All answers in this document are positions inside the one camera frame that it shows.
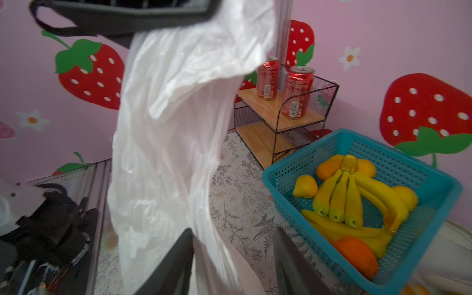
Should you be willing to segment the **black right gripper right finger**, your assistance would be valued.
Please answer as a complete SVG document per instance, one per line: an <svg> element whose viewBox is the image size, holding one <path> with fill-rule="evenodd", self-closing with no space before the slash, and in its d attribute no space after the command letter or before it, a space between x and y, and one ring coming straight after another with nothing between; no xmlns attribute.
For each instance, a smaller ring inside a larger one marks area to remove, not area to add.
<svg viewBox="0 0 472 295"><path fill-rule="evenodd" d="M330 295L283 228L274 231L274 259L280 295Z"/></svg>

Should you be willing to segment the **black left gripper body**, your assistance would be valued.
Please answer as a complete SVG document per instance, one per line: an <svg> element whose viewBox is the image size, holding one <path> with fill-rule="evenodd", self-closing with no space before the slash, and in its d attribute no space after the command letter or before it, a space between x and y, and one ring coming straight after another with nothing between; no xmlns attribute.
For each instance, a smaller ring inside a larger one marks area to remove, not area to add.
<svg viewBox="0 0 472 295"><path fill-rule="evenodd" d="M31 1L30 12L43 30L62 37L103 36L126 48L135 33L194 25L210 20L221 1ZM73 27L52 27L38 9L47 7L72 21Z"/></svg>

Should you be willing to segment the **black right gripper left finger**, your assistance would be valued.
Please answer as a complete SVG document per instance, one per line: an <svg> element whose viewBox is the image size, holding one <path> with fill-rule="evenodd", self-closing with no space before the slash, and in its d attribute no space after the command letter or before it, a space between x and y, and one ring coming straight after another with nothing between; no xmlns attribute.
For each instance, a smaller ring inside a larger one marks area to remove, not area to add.
<svg viewBox="0 0 472 295"><path fill-rule="evenodd" d="M194 259L194 234L185 229L136 295L188 295Z"/></svg>

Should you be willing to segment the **white plastic bag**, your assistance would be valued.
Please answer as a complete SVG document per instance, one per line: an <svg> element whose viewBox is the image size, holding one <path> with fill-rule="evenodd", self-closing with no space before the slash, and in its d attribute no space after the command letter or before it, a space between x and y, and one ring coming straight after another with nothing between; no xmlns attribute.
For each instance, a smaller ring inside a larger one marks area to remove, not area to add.
<svg viewBox="0 0 472 295"><path fill-rule="evenodd" d="M107 201L125 293L150 278L185 229L193 295L261 295L216 230L210 185L243 78L274 46L272 1L223 1L207 22L135 34L122 84Z"/></svg>

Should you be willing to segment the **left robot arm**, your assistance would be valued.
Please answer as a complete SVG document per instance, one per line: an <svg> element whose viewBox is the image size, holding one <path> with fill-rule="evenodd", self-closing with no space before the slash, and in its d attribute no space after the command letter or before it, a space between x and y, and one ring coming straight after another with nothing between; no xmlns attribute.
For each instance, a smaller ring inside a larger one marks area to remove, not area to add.
<svg viewBox="0 0 472 295"><path fill-rule="evenodd" d="M29 10L36 16L40 7L49 7L74 23L55 28L37 21L44 36L57 41L76 38L71 47L56 55L59 80L77 98L117 110L124 62L92 37L102 35L128 47L136 32L204 22L219 5L219 1L32 1ZM73 201L59 184L23 188L1 183L1 240L17 252L6 269L2 293L8 293L18 266L39 267L41 263L58 267L59 272L51 281L39 282L40 292L87 293L98 249L100 215L89 203L88 197L80 203Z"/></svg>

